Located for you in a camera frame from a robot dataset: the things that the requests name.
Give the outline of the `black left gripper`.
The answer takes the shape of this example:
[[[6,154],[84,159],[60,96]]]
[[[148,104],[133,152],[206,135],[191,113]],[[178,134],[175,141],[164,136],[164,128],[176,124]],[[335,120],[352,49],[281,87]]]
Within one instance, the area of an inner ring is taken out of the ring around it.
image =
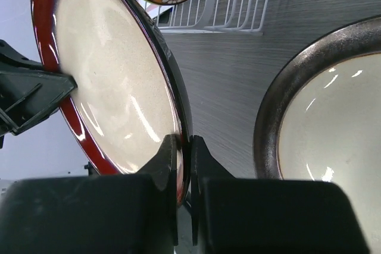
[[[46,120],[76,88],[72,76],[45,71],[1,40],[0,149],[7,133],[16,136]]]

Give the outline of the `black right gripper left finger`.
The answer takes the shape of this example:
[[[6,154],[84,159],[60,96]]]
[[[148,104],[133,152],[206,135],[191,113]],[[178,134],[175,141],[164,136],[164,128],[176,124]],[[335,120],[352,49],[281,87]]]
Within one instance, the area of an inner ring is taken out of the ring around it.
[[[1,200],[2,253],[173,253],[177,144],[137,173],[21,180]]]

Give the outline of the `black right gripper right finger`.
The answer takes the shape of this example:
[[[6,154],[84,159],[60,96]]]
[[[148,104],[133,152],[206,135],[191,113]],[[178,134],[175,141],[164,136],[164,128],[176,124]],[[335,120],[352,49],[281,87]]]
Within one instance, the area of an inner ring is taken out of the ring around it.
[[[191,143],[192,240],[199,253],[369,253],[342,189],[322,181],[236,178]]]

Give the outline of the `dark red cream plate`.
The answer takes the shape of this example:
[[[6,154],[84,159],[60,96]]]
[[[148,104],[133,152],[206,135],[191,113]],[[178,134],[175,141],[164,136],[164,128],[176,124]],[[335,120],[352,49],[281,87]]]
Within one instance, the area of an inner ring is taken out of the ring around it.
[[[61,112],[98,174],[133,174],[177,140],[177,194],[190,181],[192,115],[163,34],[136,0],[30,0],[43,67],[77,88]]]

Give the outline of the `brown rimmed cream plate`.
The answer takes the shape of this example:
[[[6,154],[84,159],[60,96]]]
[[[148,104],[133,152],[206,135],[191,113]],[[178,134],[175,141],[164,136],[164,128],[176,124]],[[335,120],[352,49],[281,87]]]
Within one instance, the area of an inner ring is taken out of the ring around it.
[[[254,127],[258,178],[335,181],[380,165],[380,17],[298,52],[270,84]]]

